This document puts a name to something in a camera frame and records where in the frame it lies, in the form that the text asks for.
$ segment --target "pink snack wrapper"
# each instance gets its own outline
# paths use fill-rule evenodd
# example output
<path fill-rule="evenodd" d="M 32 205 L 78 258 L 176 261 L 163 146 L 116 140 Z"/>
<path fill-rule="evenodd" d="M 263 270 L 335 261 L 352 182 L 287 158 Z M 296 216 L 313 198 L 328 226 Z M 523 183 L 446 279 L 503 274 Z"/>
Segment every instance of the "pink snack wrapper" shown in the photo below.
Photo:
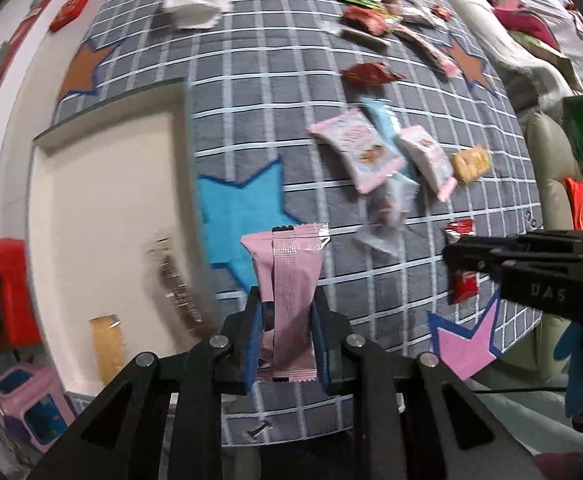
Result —
<path fill-rule="evenodd" d="M 453 167 L 441 145 L 420 125 L 403 128 L 400 142 L 412 156 L 438 200 L 447 202 L 458 181 L 453 177 Z"/>
<path fill-rule="evenodd" d="M 329 241 L 327 224 L 244 235 L 240 241 L 254 260 L 261 301 L 273 301 L 275 310 L 273 330 L 265 330 L 260 351 L 269 367 L 260 368 L 256 378 L 314 380 L 309 310 Z"/>
<path fill-rule="evenodd" d="M 390 149 L 373 125 L 357 108 L 325 121 L 312 124 L 307 130 L 325 139 L 343 157 L 345 168 L 361 194 L 367 194 L 383 184 L 387 177 L 405 165 L 405 157 Z"/>
<path fill-rule="evenodd" d="M 429 41 L 425 40 L 420 34 L 414 32 L 405 25 L 396 23 L 391 27 L 391 31 L 404 40 L 411 41 L 419 45 L 427 54 L 427 57 L 434 64 L 434 66 L 443 72 L 449 79 L 460 75 L 460 68 L 454 63 L 449 56 L 443 54 L 439 49 L 434 47 Z"/>

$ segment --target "grid pattern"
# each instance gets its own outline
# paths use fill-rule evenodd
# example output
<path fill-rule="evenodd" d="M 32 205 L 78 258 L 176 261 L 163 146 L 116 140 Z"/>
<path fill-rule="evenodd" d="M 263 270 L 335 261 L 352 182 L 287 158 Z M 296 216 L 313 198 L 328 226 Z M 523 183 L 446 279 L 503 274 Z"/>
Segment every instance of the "grid pattern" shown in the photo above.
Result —
<path fill-rule="evenodd" d="M 335 0 L 235 0 L 210 30 L 176 31 L 160 10 L 161 0 L 107 0 L 87 37 L 96 46 L 121 41 L 97 69 L 97 96 L 69 96 L 54 121 L 98 101 L 153 82 L 186 76 L 200 174 L 244 181 L 279 156 L 284 162 L 284 204 L 303 222 L 328 222 L 319 280 L 330 307 L 351 319 L 354 329 L 390 351 L 414 356 L 431 348 L 427 312 L 467 327 L 475 325 L 494 285 L 480 280 L 478 297 L 447 303 L 442 227 L 471 216 L 480 235 L 525 232 L 542 223 L 531 161 L 500 79 L 487 63 L 494 92 L 468 88 L 461 77 L 443 81 L 421 57 L 396 38 L 388 56 L 320 31 L 320 20 L 336 21 Z M 445 0 L 422 0 L 427 6 Z M 470 53 L 485 57 L 457 19 L 451 33 Z M 423 29 L 434 42 L 442 32 Z M 337 153 L 307 135 L 310 124 L 341 113 L 348 95 L 339 71 L 357 62 L 388 63 L 406 76 L 385 85 L 403 126 L 421 124 L 448 153 L 484 144 L 492 170 L 470 187 L 460 186 L 440 203 L 422 182 L 414 211 L 405 222 L 395 259 L 354 242 L 365 222 L 357 195 Z M 243 308 L 246 295 L 230 273 L 215 269 L 222 317 Z M 540 320 L 540 314 L 503 302 L 494 344 L 505 351 Z M 246 431 L 268 420 L 256 440 Z M 251 396 L 227 402 L 222 417 L 226 446 L 310 438 L 351 425 L 351 399 L 327 398 L 314 383 L 261 383 Z"/>

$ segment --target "red candy wrapper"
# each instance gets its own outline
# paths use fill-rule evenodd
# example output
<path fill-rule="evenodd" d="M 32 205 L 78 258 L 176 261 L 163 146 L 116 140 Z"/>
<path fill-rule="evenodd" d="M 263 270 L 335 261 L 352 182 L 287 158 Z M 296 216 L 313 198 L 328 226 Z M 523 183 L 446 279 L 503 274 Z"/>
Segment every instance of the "red candy wrapper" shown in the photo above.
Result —
<path fill-rule="evenodd" d="M 472 218 L 449 222 L 445 226 L 445 237 L 448 244 L 456 243 L 462 235 L 475 236 L 474 221 Z M 478 274 L 467 270 L 457 270 L 449 274 L 449 304 L 473 298 L 478 294 Z"/>
<path fill-rule="evenodd" d="M 379 12 L 348 5 L 343 11 L 343 19 L 355 23 L 374 36 L 382 36 L 387 32 L 387 23 Z"/>
<path fill-rule="evenodd" d="M 431 13 L 435 16 L 438 16 L 441 20 L 445 20 L 446 22 L 451 19 L 451 13 L 449 10 L 441 7 L 440 5 L 434 5 L 431 8 Z"/>
<path fill-rule="evenodd" d="M 381 63 L 358 63 L 349 70 L 343 70 L 341 74 L 350 83 L 360 86 L 378 86 L 405 78 Z"/>

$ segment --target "red packet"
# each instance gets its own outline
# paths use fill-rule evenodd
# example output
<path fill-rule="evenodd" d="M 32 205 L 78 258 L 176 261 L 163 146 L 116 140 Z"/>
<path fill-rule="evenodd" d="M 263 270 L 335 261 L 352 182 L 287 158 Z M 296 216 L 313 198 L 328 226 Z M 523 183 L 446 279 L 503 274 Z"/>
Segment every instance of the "red packet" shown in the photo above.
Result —
<path fill-rule="evenodd" d="M 474 220 L 466 218 L 457 222 L 449 222 L 445 226 L 445 237 L 448 244 L 456 243 L 462 235 L 475 236 Z M 473 298 L 478 294 L 478 274 L 468 270 L 457 270 L 449 274 L 449 304 Z"/>

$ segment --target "screw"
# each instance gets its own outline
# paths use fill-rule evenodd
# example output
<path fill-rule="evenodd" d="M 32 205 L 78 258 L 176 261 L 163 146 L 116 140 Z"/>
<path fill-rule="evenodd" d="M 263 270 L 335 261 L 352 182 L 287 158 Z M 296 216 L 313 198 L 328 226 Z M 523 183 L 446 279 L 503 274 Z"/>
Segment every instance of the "screw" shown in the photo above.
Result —
<path fill-rule="evenodd" d="M 151 352 L 143 352 L 136 356 L 136 364 L 139 366 L 149 366 L 154 362 L 154 354 Z"/>
<path fill-rule="evenodd" d="M 349 346 L 355 346 L 356 348 L 360 348 L 365 344 L 365 338 L 360 334 L 350 334 L 345 339 Z"/>
<path fill-rule="evenodd" d="M 420 362 L 427 366 L 428 368 L 433 368 L 438 364 L 438 357 L 431 352 L 425 352 L 420 354 Z"/>
<path fill-rule="evenodd" d="M 227 339 L 227 336 L 218 334 L 213 335 L 210 337 L 210 345 L 214 348 L 225 348 L 230 343 L 230 340 Z"/>

